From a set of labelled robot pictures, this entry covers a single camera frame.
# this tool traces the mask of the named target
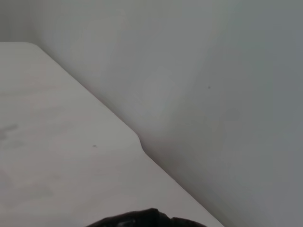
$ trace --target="white table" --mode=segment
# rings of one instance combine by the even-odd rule
[[[0,43],[0,226],[82,227],[150,207],[222,227],[39,47]]]

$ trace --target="black bag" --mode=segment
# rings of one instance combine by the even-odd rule
[[[169,218],[155,208],[104,218],[87,227],[206,227],[183,218]]]

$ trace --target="black object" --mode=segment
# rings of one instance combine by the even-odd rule
[[[169,218],[155,208],[102,219],[87,227],[206,227],[183,218]]]

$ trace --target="dark fabric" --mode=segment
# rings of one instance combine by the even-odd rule
[[[170,219],[155,208],[133,211],[102,219],[87,227],[206,227],[200,223],[183,219]]]

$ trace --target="white surface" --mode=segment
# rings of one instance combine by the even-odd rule
[[[40,48],[0,43],[0,226],[81,227],[150,207],[222,226]]]
[[[224,226],[302,226],[302,0],[29,2],[39,45]]]

